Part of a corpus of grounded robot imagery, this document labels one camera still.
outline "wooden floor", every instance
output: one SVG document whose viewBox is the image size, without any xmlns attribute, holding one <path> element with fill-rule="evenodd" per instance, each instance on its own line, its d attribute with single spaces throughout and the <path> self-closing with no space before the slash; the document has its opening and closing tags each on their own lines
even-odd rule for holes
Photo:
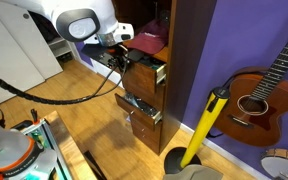
<svg viewBox="0 0 288 180">
<path fill-rule="evenodd" d="M 74 99 L 92 94 L 103 77 L 77 61 L 69 61 L 64 71 L 28 93 L 50 99 Z M 108 83 L 104 91 L 113 87 Z M 89 150 L 107 179 L 159 180 L 164 175 L 164 158 L 174 147 L 187 147 L 191 136 L 179 130 L 166 149 L 158 156 L 132 135 L 127 114 L 115 102 L 114 93 L 123 95 L 121 88 L 102 97 L 76 105 L 44 105 L 19 97 L 12 98 L 0 108 L 5 113 L 7 128 L 32 119 L 30 110 L 43 117 L 54 110 L 61 116 L 82 152 Z M 224 174 L 223 179 L 254 179 L 208 147 L 198 151 L 203 165 Z"/>
</svg>

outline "yellow pole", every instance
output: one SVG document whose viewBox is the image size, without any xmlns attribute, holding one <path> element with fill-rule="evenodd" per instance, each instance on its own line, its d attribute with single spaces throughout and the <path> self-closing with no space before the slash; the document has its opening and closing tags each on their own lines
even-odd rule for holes
<svg viewBox="0 0 288 180">
<path fill-rule="evenodd" d="M 198 148 L 205 139 L 207 133 L 213 126 L 217 116 L 220 114 L 229 98 L 229 92 L 224 88 L 215 88 L 206 104 L 202 117 L 195 129 L 193 137 L 186 149 L 180 163 L 181 168 L 186 167 L 192 160 Z"/>
</svg>

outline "guitar string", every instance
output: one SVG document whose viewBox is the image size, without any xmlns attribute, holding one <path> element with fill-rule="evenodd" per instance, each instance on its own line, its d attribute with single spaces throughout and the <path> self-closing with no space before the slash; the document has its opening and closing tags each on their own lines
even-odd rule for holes
<svg viewBox="0 0 288 180">
<path fill-rule="evenodd" d="M 252 97 L 253 94 L 257 94 L 257 96 L 255 96 L 256 99 L 260 99 L 260 100 L 262 99 L 264 101 L 271 94 L 272 90 L 275 88 L 278 82 L 282 80 L 282 77 L 285 75 L 286 71 L 288 70 L 288 49 L 286 48 L 288 48 L 288 42 L 286 43 L 282 51 L 279 53 L 276 60 L 273 62 L 273 64 L 269 68 L 269 71 L 266 73 L 263 79 L 259 82 L 259 84 L 257 85 L 257 87 L 255 88 L 255 90 L 253 91 L 250 97 Z M 270 84 L 269 82 L 264 82 L 264 85 L 263 85 L 263 81 L 270 81 L 270 82 L 273 81 L 273 84 Z M 261 89 L 263 89 L 263 92 L 259 92 L 258 90 L 260 85 L 262 86 Z M 251 110 L 251 109 L 253 110 L 258 105 L 258 102 L 256 102 L 256 100 L 254 99 L 251 99 L 250 97 L 248 97 L 247 102 L 245 103 L 245 107 L 247 108 L 247 110 Z"/>
</svg>

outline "guitar sound hole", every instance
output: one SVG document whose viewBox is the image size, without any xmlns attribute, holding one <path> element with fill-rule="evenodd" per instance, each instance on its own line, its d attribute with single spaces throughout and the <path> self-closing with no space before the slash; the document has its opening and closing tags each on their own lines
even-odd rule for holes
<svg viewBox="0 0 288 180">
<path fill-rule="evenodd" d="M 238 100 L 238 107 L 245 113 L 254 116 L 262 115 L 268 109 L 266 101 L 256 100 L 250 95 L 241 97 Z"/>
</svg>

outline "guitar body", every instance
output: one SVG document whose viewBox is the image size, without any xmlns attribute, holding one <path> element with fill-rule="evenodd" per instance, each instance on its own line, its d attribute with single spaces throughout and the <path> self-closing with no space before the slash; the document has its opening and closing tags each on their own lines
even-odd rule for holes
<svg viewBox="0 0 288 180">
<path fill-rule="evenodd" d="M 249 145 L 271 146 L 281 137 L 280 116 L 288 111 L 288 81 L 280 81 L 262 102 L 248 102 L 262 75 L 237 76 L 230 85 L 231 97 L 214 126 Z"/>
</svg>

